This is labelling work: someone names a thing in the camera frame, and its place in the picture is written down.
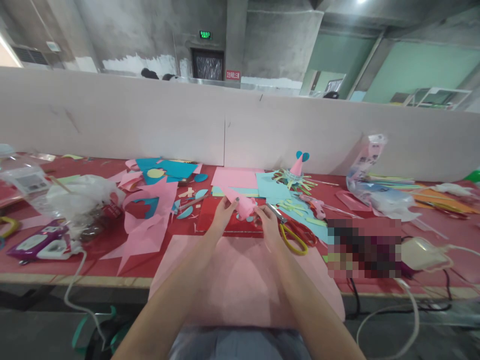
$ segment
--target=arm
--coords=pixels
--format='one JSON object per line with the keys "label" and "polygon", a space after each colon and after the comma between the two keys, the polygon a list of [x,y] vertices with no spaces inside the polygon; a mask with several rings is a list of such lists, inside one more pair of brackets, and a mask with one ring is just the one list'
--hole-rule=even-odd
{"label": "arm", "polygon": [[285,246],[275,214],[265,205],[257,207],[255,212],[311,358],[365,360],[338,315]]}
{"label": "arm", "polygon": [[114,360],[168,358],[237,204],[238,201],[230,204],[226,197],[221,200],[205,236],[145,305],[115,352]]}

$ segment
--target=door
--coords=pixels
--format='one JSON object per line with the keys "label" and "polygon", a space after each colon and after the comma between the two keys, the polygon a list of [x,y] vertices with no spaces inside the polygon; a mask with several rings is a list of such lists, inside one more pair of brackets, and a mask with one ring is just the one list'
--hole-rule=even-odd
{"label": "door", "polygon": [[193,77],[197,79],[224,79],[223,51],[192,49]]}

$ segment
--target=hand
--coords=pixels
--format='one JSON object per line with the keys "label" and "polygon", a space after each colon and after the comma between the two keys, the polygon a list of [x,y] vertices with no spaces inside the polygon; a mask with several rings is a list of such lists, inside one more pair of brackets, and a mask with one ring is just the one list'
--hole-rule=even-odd
{"label": "hand", "polygon": [[277,216],[269,209],[267,205],[257,206],[255,211],[255,225],[261,223],[263,237],[265,239],[280,238],[279,222]]}
{"label": "hand", "polygon": [[214,228],[223,234],[227,224],[232,217],[234,210],[239,204],[239,198],[237,197],[233,203],[231,203],[226,196],[224,196],[215,210],[215,217],[211,223],[210,228]]}

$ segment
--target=white partition board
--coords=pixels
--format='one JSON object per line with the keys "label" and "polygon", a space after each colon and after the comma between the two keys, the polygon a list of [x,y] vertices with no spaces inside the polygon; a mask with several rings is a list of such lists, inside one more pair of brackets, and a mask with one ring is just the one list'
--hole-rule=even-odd
{"label": "white partition board", "polygon": [[222,88],[0,68],[0,143],[18,151],[224,162]]}
{"label": "white partition board", "polygon": [[363,135],[389,142],[377,174],[420,181],[457,181],[480,165],[480,115],[332,99],[250,94],[226,110],[225,166],[291,167],[298,150],[310,153],[303,170],[346,175]]}

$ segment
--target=glue gun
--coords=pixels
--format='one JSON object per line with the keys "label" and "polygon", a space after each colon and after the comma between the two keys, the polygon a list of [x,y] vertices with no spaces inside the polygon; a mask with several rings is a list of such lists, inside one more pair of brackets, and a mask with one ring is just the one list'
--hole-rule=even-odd
{"label": "glue gun", "polygon": [[316,198],[307,196],[305,194],[300,194],[298,195],[298,197],[300,198],[300,200],[309,204],[310,209],[312,210],[315,209],[315,213],[316,213],[315,216],[318,220],[325,219],[327,215],[325,215],[325,211],[322,209],[322,206],[325,204],[323,201],[317,200]]}

